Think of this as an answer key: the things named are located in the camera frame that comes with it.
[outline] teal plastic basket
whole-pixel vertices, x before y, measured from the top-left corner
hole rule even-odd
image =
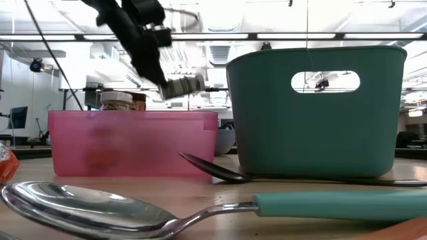
[[[405,50],[274,49],[227,65],[239,161],[247,173],[377,177],[393,166]],[[354,71],[346,93],[297,93],[304,71]]]

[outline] pink plastic container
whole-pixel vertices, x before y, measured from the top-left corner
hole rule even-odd
[[[58,176],[200,176],[179,156],[214,160],[218,114],[208,111],[50,111]]]

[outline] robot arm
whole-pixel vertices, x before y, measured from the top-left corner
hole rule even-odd
[[[201,76],[166,81],[159,48],[172,45],[171,29],[163,26],[165,11],[157,0],[122,0],[122,7],[115,0],[81,1],[98,11],[97,26],[106,24],[111,29],[138,75],[159,86],[164,99],[204,90]]]

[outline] computer monitor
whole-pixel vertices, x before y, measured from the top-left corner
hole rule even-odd
[[[8,129],[24,129],[25,122],[27,121],[27,110],[28,107],[15,107],[10,111]]]

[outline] wooden table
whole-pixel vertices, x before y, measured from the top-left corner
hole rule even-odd
[[[216,163],[233,170],[238,168],[236,155],[218,157],[216,158]],[[427,180],[427,161],[397,159],[393,170],[384,178]],[[398,189],[319,182],[224,185],[211,184],[210,180],[203,181],[194,178],[56,177],[53,173],[51,159],[22,161],[16,176],[13,178],[13,182],[18,181],[54,181],[114,192],[119,195],[154,203],[171,211],[178,217],[186,217],[210,205],[251,201],[254,193],[305,190]],[[186,229],[174,239],[351,239],[384,227],[387,227],[387,225],[327,219],[259,218],[254,213],[234,213],[206,219]],[[78,239],[26,220],[1,203],[0,231],[7,232],[22,240]]]

